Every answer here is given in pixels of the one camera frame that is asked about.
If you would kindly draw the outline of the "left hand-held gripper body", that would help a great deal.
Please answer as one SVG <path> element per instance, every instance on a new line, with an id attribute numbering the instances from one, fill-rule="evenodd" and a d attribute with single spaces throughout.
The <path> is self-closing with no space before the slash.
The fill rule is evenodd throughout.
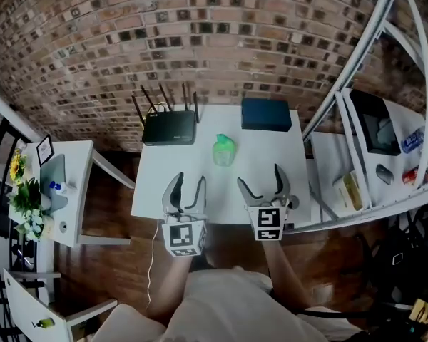
<path id="1" fill-rule="evenodd" d="M 172 257 L 200 256 L 207 236 L 205 214 L 165 213 L 162 224 L 166 250 Z"/>

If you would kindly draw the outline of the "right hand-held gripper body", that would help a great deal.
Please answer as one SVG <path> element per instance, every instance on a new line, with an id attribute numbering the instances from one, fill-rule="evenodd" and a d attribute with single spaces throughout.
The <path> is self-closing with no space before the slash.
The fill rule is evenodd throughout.
<path id="1" fill-rule="evenodd" d="M 299 199 L 290 195 L 289 199 L 275 199 L 256 207 L 248 207 L 250 223 L 257 241 L 280 241 L 284 231 L 295 228 L 290 213 L 299 207 Z"/>

